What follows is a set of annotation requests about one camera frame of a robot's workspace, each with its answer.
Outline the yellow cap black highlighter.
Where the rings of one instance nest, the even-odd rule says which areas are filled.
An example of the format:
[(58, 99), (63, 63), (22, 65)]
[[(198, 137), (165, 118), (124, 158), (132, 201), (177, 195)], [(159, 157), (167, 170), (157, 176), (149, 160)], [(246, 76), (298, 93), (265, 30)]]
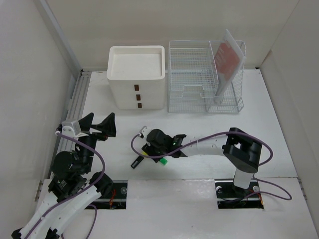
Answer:
[(138, 156), (135, 161), (131, 164), (131, 168), (135, 169), (145, 158), (145, 156), (147, 156), (147, 154), (145, 152), (142, 152), (141, 156)]

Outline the green cap black highlighter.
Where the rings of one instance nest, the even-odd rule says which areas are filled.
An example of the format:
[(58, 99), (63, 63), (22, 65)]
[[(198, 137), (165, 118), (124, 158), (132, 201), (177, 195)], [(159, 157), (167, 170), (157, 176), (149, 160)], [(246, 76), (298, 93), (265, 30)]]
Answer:
[(162, 165), (166, 165), (167, 164), (167, 160), (165, 158), (159, 158), (159, 159), (155, 159), (155, 163), (160, 163)]

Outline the white three-drawer storage box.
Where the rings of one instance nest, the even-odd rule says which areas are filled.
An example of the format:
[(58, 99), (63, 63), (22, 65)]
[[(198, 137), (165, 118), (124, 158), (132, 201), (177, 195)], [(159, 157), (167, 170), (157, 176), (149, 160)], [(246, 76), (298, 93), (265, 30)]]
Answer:
[(164, 47), (111, 47), (107, 79), (119, 109), (163, 109), (166, 85)]

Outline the red booklet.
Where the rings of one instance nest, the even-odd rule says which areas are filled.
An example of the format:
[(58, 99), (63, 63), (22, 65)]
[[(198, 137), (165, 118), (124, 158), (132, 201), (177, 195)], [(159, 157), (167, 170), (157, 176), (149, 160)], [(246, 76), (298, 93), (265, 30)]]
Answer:
[(214, 56), (218, 76), (216, 97), (222, 97), (224, 95), (236, 74), (242, 68), (245, 60), (245, 54), (242, 52), (230, 31), (226, 29), (224, 37)]

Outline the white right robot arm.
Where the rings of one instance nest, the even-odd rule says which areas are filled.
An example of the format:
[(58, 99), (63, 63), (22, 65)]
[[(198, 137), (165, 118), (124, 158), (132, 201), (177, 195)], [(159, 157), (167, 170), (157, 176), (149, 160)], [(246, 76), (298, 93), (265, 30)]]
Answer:
[(226, 157), (236, 168), (231, 183), (231, 191), (236, 196), (243, 196), (248, 192), (253, 174), (259, 168), (262, 143), (238, 128), (230, 128), (225, 134), (217, 133), (216, 136), (201, 138), (186, 134), (169, 136), (160, 129), (145, 126), (140, 130), (140, 137), (146, 141), (142, 151), (155, 162), (166, 156)]

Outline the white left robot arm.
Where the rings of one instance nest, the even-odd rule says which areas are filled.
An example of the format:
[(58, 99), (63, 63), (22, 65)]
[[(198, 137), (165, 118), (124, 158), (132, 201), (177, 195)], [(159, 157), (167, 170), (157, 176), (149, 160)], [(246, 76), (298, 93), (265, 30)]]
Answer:
[(92, 168), (98, 141), (116, 136), (115, 114), (93, 124), (93, 113), (80, 120), (65, 120), (56, 129), (58, 137), (75, 143), (73, 151), (61, 151), (51, 171), (54, 174), (47, 194), (30, 221), (12, 232), (14, 239), (58, 239), (69, 223), (93, 201), (110, 195), (113, 180), (105, 174), (106, 165), (90, 180), (84, 178)]

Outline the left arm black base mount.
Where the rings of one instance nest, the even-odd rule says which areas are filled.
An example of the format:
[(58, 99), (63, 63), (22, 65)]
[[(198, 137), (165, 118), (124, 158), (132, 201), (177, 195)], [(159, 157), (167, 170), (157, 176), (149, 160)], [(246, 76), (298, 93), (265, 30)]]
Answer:
[(95, 200), (92, 204), (97, 209), (125, 210), (127, 205), (128, 182), (114, 181), (111, 192), (107, 196)]

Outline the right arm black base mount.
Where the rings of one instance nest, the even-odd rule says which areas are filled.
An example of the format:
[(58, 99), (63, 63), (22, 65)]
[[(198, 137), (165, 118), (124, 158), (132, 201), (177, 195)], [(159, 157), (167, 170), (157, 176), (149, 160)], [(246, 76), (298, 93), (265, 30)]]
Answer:
[(256, 180), (252, 180), (248, 189), (236, 187), (232, 180), (215, 181), (218, 209), (263, 209), (261, 194), (248, 195), (260, 190)]

